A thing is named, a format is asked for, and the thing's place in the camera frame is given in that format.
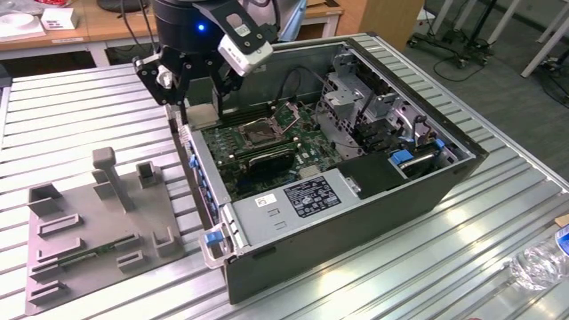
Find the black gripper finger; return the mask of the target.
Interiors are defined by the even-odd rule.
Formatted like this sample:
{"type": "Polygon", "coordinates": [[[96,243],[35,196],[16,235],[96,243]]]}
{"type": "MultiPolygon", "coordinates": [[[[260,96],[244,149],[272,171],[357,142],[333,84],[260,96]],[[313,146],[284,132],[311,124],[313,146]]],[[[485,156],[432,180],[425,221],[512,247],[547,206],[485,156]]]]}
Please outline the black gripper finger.
{"type": "Polygon", "coordinates": [[[190,58],[186,53],[155,53],[132,58],[135,73],[159,105],[170,105],[186,115],[186,92],[190,86],[190,58]]]}
{"type": "Polygon", "coordinates": [[[223,99],[232,91],[240,90],[244,77],[221,56],[205,56],[204,64],[213,83],[212,104],[217,112],[223,112],[223,99]]]}

